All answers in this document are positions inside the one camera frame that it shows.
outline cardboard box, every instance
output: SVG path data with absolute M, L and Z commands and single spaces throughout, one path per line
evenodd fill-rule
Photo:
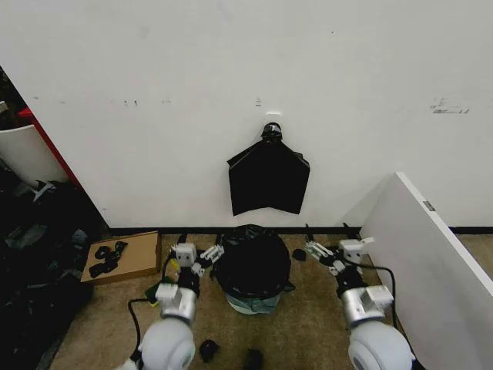
M 95 264 L 104 262 L 104 259 L 98 260 L 94 254 L 103 245 L 108 246 L 114 251 L 117 241 L 128 243 L 118 261 L 118 267 L 109 273 L 102 273 L 93 279 L 89 273 L 89 268 Z M 161 237 L 157 231 L 128 237 L 117 237 L 91 244 L 86 266 L 82 272 L 81 282 L 89 281 L 93 284 L 108 284 L 115 281 L 156 274 L 160 268 Z

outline carpet floor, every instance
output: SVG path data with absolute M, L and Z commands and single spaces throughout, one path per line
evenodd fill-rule
M 178 235 L 164 235 L 162 255 L 176 243 Z M 302 248 L 304 235 L 282 235 L 292 252 Z M 324 245 L 337 245 L 344 235 L 315 235 Z M 462 243 L 478 263 L 493 276 L 493 236 L 461 236 Z M 199 249 L 213 245 L 215 235 L 189 235 Z M 379 284 L 376 272 L 365 271 L 368 284 Z M 136 333 L 126 307 L 131 298 L 159 280 L 159 275 L 97 286 L 91 302 L 75 317 L 52 363 L 52 370 L 111 369 L 131 354 Z M 200 285 L 193 323 L 198 347 L 213 339 L 220 350 L 209 364 L 198 353 L 191 369 L 241 369 L 248 348 L 262 351 L 264 369 L 351 369 L 347 358 L 348 330 L 336 296 L 335 279 L 313 258 L 292 260 L 290 281 L 296 290 L 283 293 L 273 314 L 247 316 L 226 302 L 216 281 L 205 274 Z M 134 304 L 141 332 L 159 318 L 159 309 L 147 303 Z

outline white wall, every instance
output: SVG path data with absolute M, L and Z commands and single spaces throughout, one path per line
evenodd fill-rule
M 492 12 L 479 0 L 11 0 L 0 65 L 112 227 L 362 224 L 395 170 L 449 225 L 492 226 Z M 232 217 L 226 160 L 269 110 L 311 164 L 302 212 Z

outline black cable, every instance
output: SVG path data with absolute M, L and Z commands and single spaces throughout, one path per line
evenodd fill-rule
M 136 331 L 137 331 L 137 344 L 136 344 L 136 349 L 133 350 L 132 355 L 130 356 L 130 359 L 134 362 L 136 362 L 140 358 L 140 351 L 139 351 L 139 346 L 140 346 L 140 327 L 139 327 L 139 322 L 137 321 L 136 313 L 133 311 L 132 308 L 132 303 L 134 302 L 148 302 L 149 299 L 147 298 L 137 298 L 137 299 L 131 299 L 129 303 L 127 304 L 127 307 L 129 308 L 130 315 L 132 316 L 133 323 L 136 326 Z
M 391 281 L 392 281 L 392 297 L 394 297 L 394 300 L 392 301 L 392 305 L 391 305 L 391 308 L 392 308 L 392 324 L 394 325 L 394 328 L 396 328 L 398 330 L 398 327 L 397 327 L 397 312 L 396 312 L 396 309 L 395 309 L 395 301 L 396 301 L 396 291 L 395 291 L 395 276 L 394 276 L 394 272 L 392 272 L 392 270 L 388 267 L 382 267 L 382 266 L 374 266 L 372 264 L 357 264 L 356 262 L 353 262 L 353 261 L 349 261 L 348 259 L 344 258 L 344 257 L 341 257 L 342 258 L 342 261 L 346 262 L 347 264 L 352 264 L 354 266 L 358 266 L 358 267 L 361 267 L 361 268 L 367 268 L 369 270 L 383 270 L 383 271 L 386 271 L 389 273 L 389 275 L 391 276 Z

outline black cloth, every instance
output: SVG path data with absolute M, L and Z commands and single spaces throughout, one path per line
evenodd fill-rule
M 228 160 L 234 216 L 264 207 L 301 211 L 310 164 L 281 140 L 279 125 L 268 124 L 260 142 Z

